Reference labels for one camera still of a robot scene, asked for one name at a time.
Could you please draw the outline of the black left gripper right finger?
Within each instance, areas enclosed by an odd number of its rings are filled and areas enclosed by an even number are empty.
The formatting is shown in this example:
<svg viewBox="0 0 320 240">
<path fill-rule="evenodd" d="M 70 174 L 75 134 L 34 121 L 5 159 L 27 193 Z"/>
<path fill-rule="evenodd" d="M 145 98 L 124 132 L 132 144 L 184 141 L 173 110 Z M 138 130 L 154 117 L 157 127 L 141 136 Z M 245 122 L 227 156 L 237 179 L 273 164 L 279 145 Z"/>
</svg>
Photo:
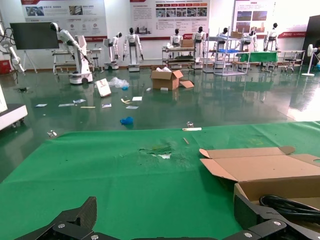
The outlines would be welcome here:
<svg viewBox="0 0 320 240">
<path fill-rule="evenodd" d="M 242 231 L 226 240 L 318 240 L 320 234 L 284 218 L 271 207 L 256 205 L 241 194 L 234 196 L 234 218 Z"/>
</svg>

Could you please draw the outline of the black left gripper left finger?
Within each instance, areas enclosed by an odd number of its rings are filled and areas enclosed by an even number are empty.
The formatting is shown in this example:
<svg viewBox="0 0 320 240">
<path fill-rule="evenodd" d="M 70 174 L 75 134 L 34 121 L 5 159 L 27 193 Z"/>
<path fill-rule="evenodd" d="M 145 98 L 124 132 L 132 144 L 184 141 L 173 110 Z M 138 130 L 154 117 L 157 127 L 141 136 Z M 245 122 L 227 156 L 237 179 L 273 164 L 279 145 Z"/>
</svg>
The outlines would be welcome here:
<svg viewBox="0 0 320 240">
<path fill-rule="evenodd" d="M 97 198 L 90 196 L 77 208 L 62 211 L 48 225 L 18 237 L 19 240 L 114 240 L 93 230 L 97 221 Z"/>
</svg>

